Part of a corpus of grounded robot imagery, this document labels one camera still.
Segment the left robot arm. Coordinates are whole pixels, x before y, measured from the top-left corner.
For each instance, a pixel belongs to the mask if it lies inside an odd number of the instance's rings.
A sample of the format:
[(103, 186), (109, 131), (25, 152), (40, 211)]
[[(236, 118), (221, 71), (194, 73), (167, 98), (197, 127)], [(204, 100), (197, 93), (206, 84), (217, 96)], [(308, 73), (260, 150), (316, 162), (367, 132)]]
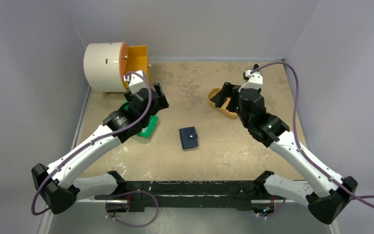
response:
[(160, 83), (152, 87), (142, 82), (131, 84), (126, 103), (111, 112), (86, 140), (48, 165), (38, 163), (31, 169), (36, 193), (31, 204), (34, 216), (47, 211), (60, 214), (76, 201), (96, 195), (121, 199), (126, 186), (119, 173), (106, 172), (99, 177), (79, 178), (81, 173), (104, 154), (125, 143), (147, 128), (152, 116), (169, 107)]

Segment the white cylindrical drawer cabinet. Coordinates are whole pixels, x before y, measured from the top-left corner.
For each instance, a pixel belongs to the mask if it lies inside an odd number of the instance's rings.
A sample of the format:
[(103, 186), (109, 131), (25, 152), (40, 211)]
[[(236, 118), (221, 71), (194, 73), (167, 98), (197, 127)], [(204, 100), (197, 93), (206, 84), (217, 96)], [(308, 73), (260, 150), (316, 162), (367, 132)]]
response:
[(83, 68), (87, 82), (97, 92), (123, 93), (129, 55), (126, 42), (90, 43), (84, 54)]

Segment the orange drawer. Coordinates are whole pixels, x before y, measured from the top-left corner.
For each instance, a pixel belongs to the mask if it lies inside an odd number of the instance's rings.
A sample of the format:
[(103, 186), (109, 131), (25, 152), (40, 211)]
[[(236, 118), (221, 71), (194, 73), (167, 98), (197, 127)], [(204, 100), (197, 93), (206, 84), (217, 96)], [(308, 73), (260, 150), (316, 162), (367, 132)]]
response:
[(127, 53), (126, 66), (123, 76), (127, 72), (136, 72), (142, 70), (145, 72), (145, 78), (149, 84), (150, 81), (150, 61), (147, 45), (130, 46)]

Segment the green plastic bin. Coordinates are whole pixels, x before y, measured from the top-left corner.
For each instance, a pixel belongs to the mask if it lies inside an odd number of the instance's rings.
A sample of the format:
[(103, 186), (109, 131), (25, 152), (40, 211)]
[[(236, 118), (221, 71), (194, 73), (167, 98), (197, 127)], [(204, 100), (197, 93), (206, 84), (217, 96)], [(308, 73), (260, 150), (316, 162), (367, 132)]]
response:
[[(122, 110), (123, 115), (125, 116), (125, 110), (127, 108), (127, 102), (124, 102), (120, 108)], [(133, 123), (124, 123), (125, 130), (119, 133), (119, 138), (122, 142), (126, 141), (128, 138), (137, 135), (144, 138), (149, 138), (153, 129), (155, 128), (155, 125), (157, 124), (158, 117), (156, 115), (151, 116), (149, 123), (140, 123), (142, 119), (139, 121), (135, 120)]]

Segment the blue leather card holder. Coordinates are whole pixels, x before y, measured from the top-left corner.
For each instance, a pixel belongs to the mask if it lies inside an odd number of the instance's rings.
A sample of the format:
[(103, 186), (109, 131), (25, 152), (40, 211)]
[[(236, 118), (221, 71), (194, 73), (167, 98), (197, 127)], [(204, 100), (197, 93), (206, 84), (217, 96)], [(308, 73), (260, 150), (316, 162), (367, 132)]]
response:
[(198, 135), (194, 126), (179, 129), (179, 135), (183, 150), (192, 149), (199, 146)]

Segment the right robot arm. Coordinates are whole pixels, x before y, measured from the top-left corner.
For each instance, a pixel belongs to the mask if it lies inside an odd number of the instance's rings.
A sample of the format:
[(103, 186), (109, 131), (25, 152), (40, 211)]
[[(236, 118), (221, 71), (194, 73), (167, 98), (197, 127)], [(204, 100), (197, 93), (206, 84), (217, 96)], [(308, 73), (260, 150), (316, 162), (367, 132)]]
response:
[(353, 200), (358, 182), (323, 164), (295, 138), (283, 120), (268, 113), (261, 89), (240, 89), (226, 82), (209, 96), (209, 101), (215, 108), (237, 114), (256, 141), (284, 158), (305, 179), (294, 181), (265, 171), (255, 181), (257, 197), (276, 195), (297, 202), (324, 224), (332, 224)]

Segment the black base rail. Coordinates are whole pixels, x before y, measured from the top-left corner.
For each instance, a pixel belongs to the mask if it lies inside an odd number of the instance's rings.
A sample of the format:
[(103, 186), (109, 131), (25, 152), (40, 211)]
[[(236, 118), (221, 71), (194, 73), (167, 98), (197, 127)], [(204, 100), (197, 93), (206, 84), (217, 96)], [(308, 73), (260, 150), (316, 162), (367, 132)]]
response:
[(282, 197), (269, 195), (252, 180), (230, 181), (126, 181), (111, 195), (97, 200), (123, 200), (130, 212), (145, 208), (232, 208), (270, 214)]

